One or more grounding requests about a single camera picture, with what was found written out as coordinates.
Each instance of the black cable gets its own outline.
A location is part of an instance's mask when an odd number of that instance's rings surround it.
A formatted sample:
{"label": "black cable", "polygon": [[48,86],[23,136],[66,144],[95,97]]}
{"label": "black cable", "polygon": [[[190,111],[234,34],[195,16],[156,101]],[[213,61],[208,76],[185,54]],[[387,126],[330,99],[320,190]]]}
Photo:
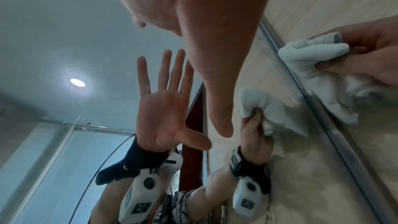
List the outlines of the black cable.
{"label": "black cable", "polygon": [[272,185],[271,185],[271,174],[269,173],[268,165],[265,164],[265,167],[267,168],[267,173],[268,173],[268,178],[269,178],[269,185],[271,186],[271,190],[269,191],[269,197],[268,197],[268,207],[267,207],[267,218],[265,219],[265,224],[268,223],[268,217],[271,214],[269,209],[271,208],[271,191],[272,191]]}
{"label": "black cable", "polygon": [[100,172],[101,168],[104,166],[104,164],[108,161],[108,159],[110,159],[110,157],[124,144],[127,142],[127,140],[129,140],[130,138],[132,138],[133,136],[135,136],[135,134],[129,136],[126,140],[124,140],[119,146],[116,147],[116,149],[113,150],[113,152],[105,159],[105,161],[101,164],[101,166],[98,168],[98,170],[95,172],[94,176],[91,178],[90,182],[88,183],[86,189],[84,189],[84,192],[82,194],[82,196],[80,197],[78,204],[75,207],[75,210],[73,211],[72,216],[69,219],[68,224],[71,224],[73,221],[73,218],[75,217],[76,211],[78,210],[78,207],[80,205],[80,203],[83,200],[84,195],[86,194],[88,188],[90,187],[91,183],[93,182],[93,180],[95,179],[95,177],[97,176],[97,174]]}

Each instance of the recessed light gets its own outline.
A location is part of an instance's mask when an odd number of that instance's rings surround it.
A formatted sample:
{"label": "recessed light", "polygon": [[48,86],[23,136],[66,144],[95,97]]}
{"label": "recessed light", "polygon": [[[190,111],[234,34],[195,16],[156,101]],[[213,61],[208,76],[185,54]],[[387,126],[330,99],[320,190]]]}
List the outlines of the recessed light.
{"label": "recessed light", "polygon": [[84,82],[82,82],[81,80],[78,80],[78,79],[70,79],[69,81],[73,85],[78,86],[80,88],[84,88],[86,86],[86,84]]}

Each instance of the ceiling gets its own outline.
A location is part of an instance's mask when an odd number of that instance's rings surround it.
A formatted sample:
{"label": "ceiling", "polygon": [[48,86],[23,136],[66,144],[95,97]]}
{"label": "ceiling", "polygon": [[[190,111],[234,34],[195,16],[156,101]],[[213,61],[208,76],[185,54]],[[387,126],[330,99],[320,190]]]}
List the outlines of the ceiling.
{"label": "ceiling", "polygon": [[[135,129],[137,58],[156,90],[163,50],[184,48],[170,32],[136,28],[117,0],[0,0],[0,10],[0,95],[52,119]],[[195,75],[191,101],[200,85]]]}

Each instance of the metal strip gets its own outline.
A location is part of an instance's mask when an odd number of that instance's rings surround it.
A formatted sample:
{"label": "metal strip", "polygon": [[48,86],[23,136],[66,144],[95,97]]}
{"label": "metal strip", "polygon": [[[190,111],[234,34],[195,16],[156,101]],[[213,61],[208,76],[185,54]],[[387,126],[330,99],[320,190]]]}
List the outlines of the metal strip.
{"label": "metal strip", "polygon": [[0,118],[17,120],[17,121],[26,121],[26,122],[42,122],[48,124],[63,124],[69,126],[75,126],[75,128],[80,129],[94,129],[94,130],[102,130],[102,131],[111,131],[111,132],[119,132],[119,133],[129,133],[135,134],[137,133],[134,129],[122,129],[122,128],[112,128],[112,127],[104,127],[104,126],[96,126],[96,125],[85,125],[85,124],[70,124],[65,121],[57,121],[57,120],[47,120],[47,119],[36,119],[36,118],[25,118],[25,117],[14,117],[14,116],[1,116]]}
{"label": "metal strip", "polygon": [[[271,42],[271,46],[274,48],[276,55],[278,55],[278,51],[284,46],[284,43],[265,17],[263,17],[261,20],[260,28],[264,32],[265,36],[268,37]],[[352,139],[349,139],[349,137],[345,136],[347,135],[347,132],[345,132],[346,134],[343,135],[342,131],[338,128],[339,123],[334,122],[329,117],[327,111],[322,106],[320,101],[315,97],[308,95],[307,91],[295,73],[291,72],[287,68],[279,56],[277,56],[277,58],[282,63],[282,66],[284,66],[284,68],[293,77],[301,93],[319,120],[322,128],[329,136],[330,141],[336,148],[363,194],[369,201],[381,223],[398,223],[398,204],[387,190],[383,182],[380,180],[376,172],[370,166],[364,154],[360,151]]]}
{"label": "metal strip", "polygon": [[50,169],[53,166],[53,164],[55,163],[55,160],[57,160],[59,154],[61,153],[61,151],[65,147],[66,143],[68,142],[68,140],[69,140],[70,136],[72,135],[73,130],[74,130],[75,126],[76,126],[76,122],[69,129],[68,133],[66,134],[66,136],[62,140],[61,144],[58,146],[57,150],[55,151],[54,155],[51,157],[50,161],[48,162],[46,167],[43,169],[43,171],[40,174],[39,178],[36,180],[36,182],[34,183],[33,187],[31,188],[29,193],[26,195],[24,201],[19,206],[18,210],[15,212],[15,214],[12,217],[12,219],[10,220],[9,224],[16,223],[17,220],[19,219],[19,217],[21,216],[22,212],[25,210],[25,208],[28,205],[29,201],[32,199],[33,195],[35,194],[35,192],[37,191],[37,189],[39,188],[39,186],[43,182],[44,178],[46,177],[46,175],[50,171]]}

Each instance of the hand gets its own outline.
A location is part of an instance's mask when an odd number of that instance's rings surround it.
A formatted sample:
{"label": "hand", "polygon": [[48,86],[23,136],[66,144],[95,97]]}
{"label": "hand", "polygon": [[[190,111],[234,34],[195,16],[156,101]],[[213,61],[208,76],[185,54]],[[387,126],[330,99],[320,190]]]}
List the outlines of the hand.
{"label": "hand", "polygon": [[203,79],[216,130],[233,134],[233,94],[268,0],[120,0],[138,27],[146,23],[183,37]]}
{"label": "hand", "polygon": [[242,119],[240,131],[242,141],[240,151],[247,161],[255,165],[267,163],[274,150],[274,141],[270,137],[264,136],[261,125],[262,118],[262,111],[256,108],[250,118]]}
{"label": "hand", "polygon": [[365,74],[398,87],[398,16],[335,28],[354,54],[321,62],[317,69],[338,74]]}
{"label": "hand", "polygon": [[167,89],[171,56],[170,50],[166,49],[163,52],[158,90],[155,93],[150,92],[145,57],[141,56],[137,60],[138,85],[141,96],[137,116],[138,144],[145,150],[156,152],[171,150],[179,144],[199,150],[208,150],[211,148],[208,137],[185,126],[194,70],[188,61],[181,89],[178,92],[185,58],[185,51],[178,50],[171,72],[170,85]]}

